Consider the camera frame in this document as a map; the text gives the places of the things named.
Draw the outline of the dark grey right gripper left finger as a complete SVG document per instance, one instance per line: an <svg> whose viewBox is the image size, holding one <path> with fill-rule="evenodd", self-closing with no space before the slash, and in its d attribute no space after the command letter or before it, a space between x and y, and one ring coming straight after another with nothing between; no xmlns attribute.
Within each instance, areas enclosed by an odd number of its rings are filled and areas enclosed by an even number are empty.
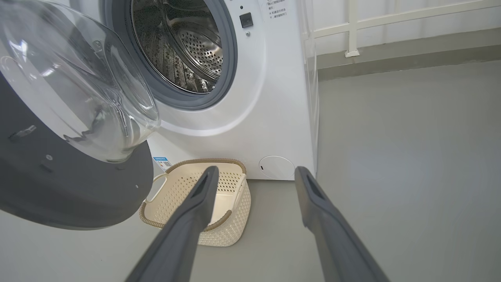
<svg viewBox="0 0 501 282"><path fill-rule="evenodd" d="M208 167L125 282L189 282L199 234L212 218L219 169Z"/></svg>

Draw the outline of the dark grey washing machine door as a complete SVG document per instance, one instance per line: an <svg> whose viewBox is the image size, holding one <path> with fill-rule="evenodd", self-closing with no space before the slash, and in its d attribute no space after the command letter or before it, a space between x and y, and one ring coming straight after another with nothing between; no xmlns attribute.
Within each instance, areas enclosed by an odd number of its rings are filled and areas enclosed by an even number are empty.
<svg viewBox="0 0 501 282"><path fill-rule="evenodd" d="M0 0L0 210L63 229L121 223L151 190L159 125L113 30L56 2Z"/></svg>

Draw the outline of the white metal railing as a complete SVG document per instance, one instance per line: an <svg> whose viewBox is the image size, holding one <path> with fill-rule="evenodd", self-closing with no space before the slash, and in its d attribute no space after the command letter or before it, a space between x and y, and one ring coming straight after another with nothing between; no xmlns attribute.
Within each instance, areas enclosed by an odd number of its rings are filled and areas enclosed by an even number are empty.
<svg viewBox="0 0 501 282"><path fill-rule="evenodd" d="M345 51L347 58L359 56L357 48L357 32L369 27L378 27L382 25L395 24L399 22L413 21L422 18L430 18L435 16L443 16L448 14L458 14L465 11L476 11L481 9L490 9L501 6L501 0L470 0L463 2L455 2L449 5L439 5L433 7L425 7L421 9L401 11L401 0L394 0L395 7L393 14L385 14L372 18L360 20L358 18L358 0L347 0L348 20L347 22L324 27L313 31L313 38L328 37L334 34L347 33L348 45Z"/></svg>

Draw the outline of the round white filter cover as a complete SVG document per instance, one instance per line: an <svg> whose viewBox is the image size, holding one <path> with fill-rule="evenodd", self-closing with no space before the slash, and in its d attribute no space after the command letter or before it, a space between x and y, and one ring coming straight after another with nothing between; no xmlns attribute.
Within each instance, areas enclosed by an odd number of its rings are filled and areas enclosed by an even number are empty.
<svg viewBox="0 0 501 282"><path fill-rule="evenodd" d="M295 173L294 164L287 158L277 155L263 157L259 167L263 175L273 180L290 180Z"/></svg>

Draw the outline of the blue energy label sticker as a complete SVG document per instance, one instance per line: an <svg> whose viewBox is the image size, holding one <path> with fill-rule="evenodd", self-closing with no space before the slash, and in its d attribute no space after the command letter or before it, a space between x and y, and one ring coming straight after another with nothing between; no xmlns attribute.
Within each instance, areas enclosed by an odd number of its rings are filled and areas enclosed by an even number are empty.
<svg viewBox="0 0 501 282"><path fill-rule="evenodd" d="M172 164L166 157L152 157L152 159L158 164L158 166L166 172L169 168L172 167Z"/></svg>

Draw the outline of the cream perforated laundry basket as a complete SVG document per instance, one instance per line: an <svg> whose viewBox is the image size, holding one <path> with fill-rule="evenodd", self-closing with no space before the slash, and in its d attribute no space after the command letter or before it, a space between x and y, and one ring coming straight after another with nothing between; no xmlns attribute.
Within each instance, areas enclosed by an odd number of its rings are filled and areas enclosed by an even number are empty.
<svg viewBox="0 0 501 282"><path fill-rule="evenodd" d="M168 168L155 177L155 180L164 179L164 182L152 200L142 203L140 219L148 225L163 228L210 166L219 169L218 190L211 221L201 232L198 244L215 247L235 244L245 230L252 204L247 170L236 159L190 159Z"/></svg>

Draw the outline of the steel perforated washer drum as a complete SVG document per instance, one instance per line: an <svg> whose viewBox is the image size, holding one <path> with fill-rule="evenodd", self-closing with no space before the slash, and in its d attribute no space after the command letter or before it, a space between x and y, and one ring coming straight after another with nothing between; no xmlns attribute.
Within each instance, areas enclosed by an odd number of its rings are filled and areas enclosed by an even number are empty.
<svg viewBox="0 0 501 282"><path fill-rule="evenodd" d="M131 0L134 36L148 65L186 92L211 92L222 73L223 47L204 0Z"/></svg>

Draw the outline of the white instruction text sticker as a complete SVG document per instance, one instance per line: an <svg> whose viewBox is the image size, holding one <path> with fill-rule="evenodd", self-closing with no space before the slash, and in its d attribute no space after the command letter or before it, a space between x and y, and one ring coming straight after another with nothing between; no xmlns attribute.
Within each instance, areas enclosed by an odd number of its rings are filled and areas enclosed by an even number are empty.
<svg viewBox="0 0 501 282"><path fill-rule="evenodd" d="M287 15L289 0L258 0L258 2L265 22Z"/></svg>

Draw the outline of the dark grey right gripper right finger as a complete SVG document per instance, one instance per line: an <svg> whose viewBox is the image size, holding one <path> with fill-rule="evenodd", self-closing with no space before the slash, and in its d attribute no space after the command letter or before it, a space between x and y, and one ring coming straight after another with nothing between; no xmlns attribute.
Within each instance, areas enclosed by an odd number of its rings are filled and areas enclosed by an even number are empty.
<svg viewBox="0 0 501 282"><path fill-rule="evenodd" d="M325 282L390 282L311 172L295 169L303 225L315 236Z"/></svg>

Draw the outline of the grey rubber door gasket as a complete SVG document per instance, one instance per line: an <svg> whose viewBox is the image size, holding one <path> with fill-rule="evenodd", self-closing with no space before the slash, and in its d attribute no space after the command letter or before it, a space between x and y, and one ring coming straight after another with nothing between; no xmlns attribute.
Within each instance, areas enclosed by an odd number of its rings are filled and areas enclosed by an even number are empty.
<svg viewBox="0 0 501 282"><path fill-rule="evenodd" d="M227 5L224 0L204 1L213 15L222 40L223 64L215 88L209 93L195 95L165 82L148 65L134 36L130 17L131 0L99 0L103 22L118 34L133 61L138 65L155 99L169 107L188 111L212 107L227 95L236 75L238 59L236 32Z"/></svg>

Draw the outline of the white washing machine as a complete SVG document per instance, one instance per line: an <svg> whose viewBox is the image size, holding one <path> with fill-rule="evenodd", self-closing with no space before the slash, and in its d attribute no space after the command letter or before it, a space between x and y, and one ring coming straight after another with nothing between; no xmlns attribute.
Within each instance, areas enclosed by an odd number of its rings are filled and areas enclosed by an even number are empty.
<svg viewBox="0 0 501 282"><path fill-rule="evenodd" d="M99 0L46 1L105 25ZM258 0L224 2L238 49L233 83L220 102L203 110L181 110L155 99L160 127L148 139L151 157L166 157L171 164L236 159L246 166L248 179L272 180L259 162L277 155L315 173L319 93L312 0L289 0L285 17L266 22ZM249 12L253 26L243 29L240 15Z"/></svg>

